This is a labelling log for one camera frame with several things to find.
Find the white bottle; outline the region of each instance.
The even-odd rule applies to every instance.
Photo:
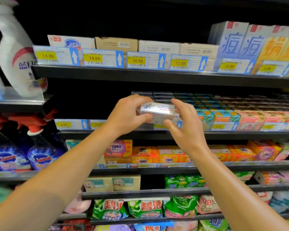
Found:
[[[35,80],[31,66],[36,62],[32,41],[13,15],[13,9],[0,4],[0,66],[6,78],[22,97],[34,97],[47,90],[47,79]]]

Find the forearm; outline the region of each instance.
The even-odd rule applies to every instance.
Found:
[[[189,155],[233,231],[289,230],[289,224],[220,162],[208,147]]]
[[[104,125],[0,204],[0,230],[47,230],[116,139]]]

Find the white arrow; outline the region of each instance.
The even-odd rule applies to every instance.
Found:
[[[121,57],[120,54],[119,54],[117,60],[118,60],[118,65],[119,65],[119,66],[122,66],[122,57]]]
[[[206,64],[206,62],[203,60],[200,64],[200,70],[203,70],[205,64]]]
[[[77,58],[78,57],[77,57],[75,51],[73,51],[73,53],[72,53],[72,58],[73,58],[74,64],[77,64]]]
[[[247,67],[247,71],[246,71],[246,73],[249,73],[250,70],[253,68],[253,66],[254,66],[253,63],[249,64],[249,66]]]
[[[160,68],[163,68],[163,64],[164,64],[164,59],[163,59],[163,57],[161,57],[161,59],[160,59]]]
[[[288,73],[288,71],[289,71],[289,65],[288,65],[288,67],[285,69],[285,72],[283,73],[283,75],[286,75],[286,74]]]

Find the hand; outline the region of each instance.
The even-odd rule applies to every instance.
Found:
[[[176,109],[176,112],[181,113],[180,117],[184,123],[181,129],[170,120],[164,120],[164,125],[170,130],[178,146],[188,154],[208,148],[202,123],[194,106],[177,99],[171,99],[171,102],[176,108],[179,108],[179,110]]]
[[[109,127],[119,137],[135,130],[144,122],[150,122],[153,118],[152,114],[136,115],[136,108],[147,102],[153,102],[153,100],[138,94],[120,99],[104,126]]]

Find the teal label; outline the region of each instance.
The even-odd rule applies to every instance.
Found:
[[[127,178],[113,177],[112,183],[114,186],[133,186],[134,179],[132,177]]]
[[[91,179],[86,180],[85,188],[104,188],[104,180],[103,179]]]

